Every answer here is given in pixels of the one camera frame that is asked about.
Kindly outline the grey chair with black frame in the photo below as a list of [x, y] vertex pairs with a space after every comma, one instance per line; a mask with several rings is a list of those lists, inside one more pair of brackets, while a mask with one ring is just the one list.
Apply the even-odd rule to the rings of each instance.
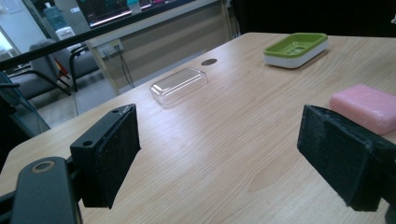
[[32, 99], [40, 94], [54, 89], [61, 90], [66, 94], [69, 92], [60, 85], [67, 83], [61, 80], [61, 75], [72, 78], [74, 90], [77, 91], [77, 79], [98, 71], [92, 54], [86, 46], [78, 46], [75, 49], [60, 49], [49, 55], [34, 59], [29, 62], [28, 70], [10, 75], [12, 83], [19, 84], [17, 90], [26, 99]]

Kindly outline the wall power socket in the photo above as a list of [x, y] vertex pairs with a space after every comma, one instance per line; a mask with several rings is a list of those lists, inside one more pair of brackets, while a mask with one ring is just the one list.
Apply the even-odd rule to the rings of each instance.
[[102, 58], [105, 58], [107, 56], [122, 52], [123, 46], [119, 39], [115, 39], [98, 46], [96, 49], [98, 50], [99, 55]]

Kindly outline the black metal bar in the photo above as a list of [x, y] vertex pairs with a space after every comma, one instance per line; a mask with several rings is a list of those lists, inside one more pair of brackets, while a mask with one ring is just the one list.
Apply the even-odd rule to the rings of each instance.
[[75, 35], [66, 40], [59, 41], [48, 47], [26, 52], [17, 57], [0, 62], [0, 71], [22, 63], [28, 63], [36, 58], [46, 56], [52, 52], [86, 41], [89, 47], [98, 47], [106, 42], [125, 35], [146, 29], [155, 24], [171, 20], [177, 16], [191, 12], [195, 9], [217, 3], [219, 0], [179, 0], [172, 1], [162, 6], [136, 15], [113, 21], [110, 24], [95, 28], [81, 35]]

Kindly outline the clear plastic soap dish lid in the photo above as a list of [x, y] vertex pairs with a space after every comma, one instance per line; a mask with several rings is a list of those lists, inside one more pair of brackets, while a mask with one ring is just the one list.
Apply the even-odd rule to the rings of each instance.
[[205, 72], [188, 67], [156, 81], [151, 85], [150, 92], [159, 104], [169, 105], [207, 83]]

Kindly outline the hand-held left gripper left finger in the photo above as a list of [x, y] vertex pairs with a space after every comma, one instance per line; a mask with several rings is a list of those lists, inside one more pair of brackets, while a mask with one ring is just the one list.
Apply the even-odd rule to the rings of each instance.
[[110, 110], [70, 146], [86, 207], [112, 207], [140, 149], [135, 104]]

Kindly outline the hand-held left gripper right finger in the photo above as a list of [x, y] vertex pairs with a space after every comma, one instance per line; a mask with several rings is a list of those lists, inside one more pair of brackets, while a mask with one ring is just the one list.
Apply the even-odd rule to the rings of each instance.
[[396, 145], [340, 114], [304, 107], [298, 150], [355, 211], [396, 209]]

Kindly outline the monitor screen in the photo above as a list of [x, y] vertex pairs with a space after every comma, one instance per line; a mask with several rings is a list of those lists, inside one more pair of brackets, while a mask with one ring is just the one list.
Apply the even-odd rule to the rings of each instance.
[[76, 0], [90, 28], [118, 21], [146, 12], [162, 8], [165, 5], [187, 3], [192, 0]]

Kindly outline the green and white soap dish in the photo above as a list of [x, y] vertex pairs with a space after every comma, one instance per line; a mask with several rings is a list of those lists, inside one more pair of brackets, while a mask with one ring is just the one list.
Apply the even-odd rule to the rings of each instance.
[[329, 47], [326, 34], [295, 33], [286, 36], [263, 51], [266, 64], [288, 69], [298, 68]]

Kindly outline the pink soap bar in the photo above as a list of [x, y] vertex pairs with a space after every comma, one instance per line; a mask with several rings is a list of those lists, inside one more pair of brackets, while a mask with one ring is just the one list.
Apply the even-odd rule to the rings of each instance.
[[334, 93], [329, 107], [373, 133], [396, 131], [396, 95], [357, 84]]

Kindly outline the teal bottle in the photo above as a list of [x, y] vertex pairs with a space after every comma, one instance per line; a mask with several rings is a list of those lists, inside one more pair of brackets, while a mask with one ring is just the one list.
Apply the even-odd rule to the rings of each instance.
[[52, 6], [50, 2], [45, 3], [43, 13], [49, 22], [49, 25], [54, 31], [58, 31], [67, 26], [67, 23], [61, 14], [61, 11], [56, 6]]

